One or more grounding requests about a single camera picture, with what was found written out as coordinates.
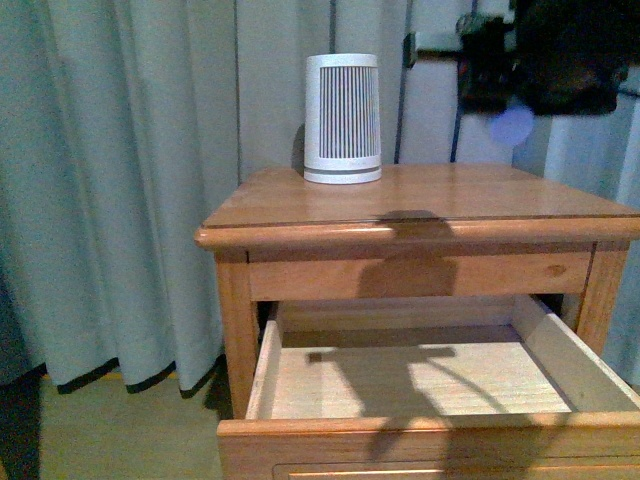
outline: table leg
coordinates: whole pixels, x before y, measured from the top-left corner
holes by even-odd
[[[247,252],[216,253],[216,265],[231,404],[234,418],[242,419],[258,358],[257,309],[251,301]]]
[[[628,250],[626,241],[598,242],[591,257],[576,333],[598,355],[607,340]]]

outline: tabletop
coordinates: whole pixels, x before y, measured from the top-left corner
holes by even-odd
[[[205,220],[196,241],[216,248],[309,241],[319,232],[327,241],[361,240],[365,231],[383,239],[385,229],[386,237],[424,239],[443,227],[460,237],[472,225],[491,228],[493,237],[496,228],[524,233],[526,226],[527,235],[543,238],[635,239],[640,211],[505,165],[389,165],[380,180],[356,185],[316,184],[292,169],[269,168]]]

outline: dark object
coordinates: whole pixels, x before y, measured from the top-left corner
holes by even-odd
[[[458,60],[458,99],[465,111],[501,112],[513,94],[513,55],[505,34],[513,29],[502,17],[470,13],[458,20],[463,56]]]
[[[472,13],[458,22],[458,48],[452,42],[418,46],[419,56],[459,60],[458,97],[465,112],[502,111],[513,96],[538,115],[613,112],[629,65],[640,63],[640,1],[511,5],[513,25]]]
[[[539,114],[606,114],[640,59],[640,2],[520,0],[515,93]]]

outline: drawer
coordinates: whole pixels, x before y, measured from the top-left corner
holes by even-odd
[[[640,478],[640,398],[529,296],[282,302],[225,478]]]

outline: curtain fold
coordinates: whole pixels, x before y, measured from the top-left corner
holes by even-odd
[[[117,357],[136,384],[175,361],[190,389],[222,347],[192,238],[237,186],[233,2],[2,9],[2,254],[33,362],[64,384]]]

